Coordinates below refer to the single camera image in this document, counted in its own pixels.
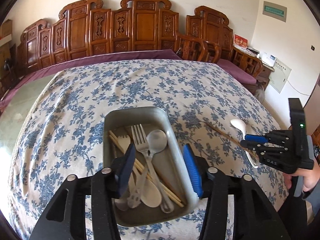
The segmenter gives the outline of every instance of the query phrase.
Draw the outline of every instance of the metal fork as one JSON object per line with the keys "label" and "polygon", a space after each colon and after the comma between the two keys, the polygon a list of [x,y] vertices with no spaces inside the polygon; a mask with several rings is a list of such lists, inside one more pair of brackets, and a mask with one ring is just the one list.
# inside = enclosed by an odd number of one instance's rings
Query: metal fork
{"label": "metal fork", "polygon": [[146,181],[148,169],[149,169],[152,180],[162,195],[162,202],[160,205],[161,210],[164,213],[170,213],[174,210],[174,205],[173,205],[172,201],[169,199],[169,197],[167,196],[167,194],[164,192],[164,189],[161,186],[158,175],[156,174],[156,171],[152,165],[151,161],[152,161],[153,155],[149,156],[149,144],[148,144],[147,136],[144,132],[144,129],[143,129],[142,125],[140,124],[140,125],[132,126],[131,131],[132,131],[132,138],[134,141],[134,145],[135,145],[137,151],[141,152],[143,154],[143,156],[146,159],[147,166],[148,166],[148,168],[146,168],[146,167],[144,168],[143,173],[140,177],[141,180],[143,180],[143,182],[141,182],[141,183],[143,183],[143,185],[144,185],[144,183]]}

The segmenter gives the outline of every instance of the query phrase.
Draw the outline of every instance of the robotic hand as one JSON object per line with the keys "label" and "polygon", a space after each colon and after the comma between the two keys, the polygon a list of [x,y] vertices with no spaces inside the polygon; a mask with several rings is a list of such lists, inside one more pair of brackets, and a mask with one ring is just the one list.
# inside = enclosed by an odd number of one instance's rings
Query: robotic hand
{"label": "robotic hand", "polygon": [[[240,144],[255,151],[261,163],[286,174],[293,174],[298,168],[312,170],[312,139],[306,135],[305,115],[300,100],[289,98],[289,108],[292,130],[273,130],[262,136],[247,134]],[[267,147],[265,143],[279,147]],[[292,186],[295,187],[294,196],[301,196],[303,177],[293,179]]]}

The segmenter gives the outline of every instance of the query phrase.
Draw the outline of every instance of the purple cushion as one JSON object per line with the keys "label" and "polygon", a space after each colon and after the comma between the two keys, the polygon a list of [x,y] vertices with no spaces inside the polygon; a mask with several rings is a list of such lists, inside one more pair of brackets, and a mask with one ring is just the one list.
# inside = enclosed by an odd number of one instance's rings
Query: purple cushion
{"label": "purple cushion", "polygon": [[229,73],[241,84],[255,85],[257,80],[250,76],[248,73],[244,72],[241,68],[237,67],[232,62],[226,59],[219,59],[217,65],[222,68],[225,72]]}

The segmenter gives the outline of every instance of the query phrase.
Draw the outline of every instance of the rectangular metal container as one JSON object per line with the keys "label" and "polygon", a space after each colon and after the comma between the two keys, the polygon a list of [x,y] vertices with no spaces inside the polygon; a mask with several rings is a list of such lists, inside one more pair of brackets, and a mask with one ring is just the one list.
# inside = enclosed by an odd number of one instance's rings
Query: rectangular metal container
{"label": "rectangular metal container", "polygon": [[[127,211],[121,211],[114,205],[116,221],[123,227],[149,225],[184,216],[193,211],[199,201],[197,194],[193,191],[168,115],[158,107],[146,106],[119,109],[106,115],[103,135],[103,166],[110,166],[114,158],[122,155],[120,151],[115,153],[113,150],[109,140],[109,130],[114,131],[117,136],[127,133],[131,135],[130,126],[140,123],[143,125],[147,135],[155,129],[160,129],[166,133],[168,145],[164,151],[154,155],[152,163],[162,171],[162,175],[171,183],[177,195],[181,196],[181,200],[186,205],[180,208],[174,203],[174,211],[169,214],[163,213],[160,207],[150,208],[143,203],[134,209],[129,208]],[[143,164],[145,163],[141,153],[136,152],[136,158]]]}

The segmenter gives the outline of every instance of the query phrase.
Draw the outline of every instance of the tablecloth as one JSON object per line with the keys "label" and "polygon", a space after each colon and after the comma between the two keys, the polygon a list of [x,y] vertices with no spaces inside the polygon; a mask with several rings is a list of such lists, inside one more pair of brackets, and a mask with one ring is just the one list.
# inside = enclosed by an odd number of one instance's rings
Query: tablecloth
{"label": "tablecloth", "polygon": [[[128,60],[88,65],[58,73],[35,102],[21,129],[12,157],[9,184],[11,224],[28,239],[37,219],[69,174],[79,178],[103,167],[103,124],[115,109],[157,106],[167,111],[180,146],[225,174],[251,174],[276,209],[287,192],[281,173],[253,168],[245,152],[213,133],[211,122],[234,138],[230,125],[240,118],[248,133],[262,134],[279,125],[238,81],[215,64],[182,60]],[[134,228],[119,227],[122,239],[197,239],[206,200],[176,220]],[[87,238],[92,239],[90,200]],[[232,235],[229,225],[226,239]]]}

